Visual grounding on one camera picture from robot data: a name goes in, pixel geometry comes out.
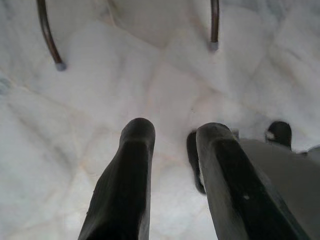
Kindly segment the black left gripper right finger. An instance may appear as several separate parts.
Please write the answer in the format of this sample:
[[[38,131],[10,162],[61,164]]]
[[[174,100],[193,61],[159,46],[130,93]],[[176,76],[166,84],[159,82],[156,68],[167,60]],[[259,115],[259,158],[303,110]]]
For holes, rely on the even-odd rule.
[[[196,148],[219,240],[310,238],[227,126],[207,123],[199,127]]]

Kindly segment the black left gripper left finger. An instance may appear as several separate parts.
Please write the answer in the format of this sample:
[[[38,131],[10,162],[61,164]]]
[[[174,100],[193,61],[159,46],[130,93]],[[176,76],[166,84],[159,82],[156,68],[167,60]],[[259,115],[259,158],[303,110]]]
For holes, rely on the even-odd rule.
[[[80,240],[147,240],[150,237],[154,125],[131,120],[115,156],[98,179]]]

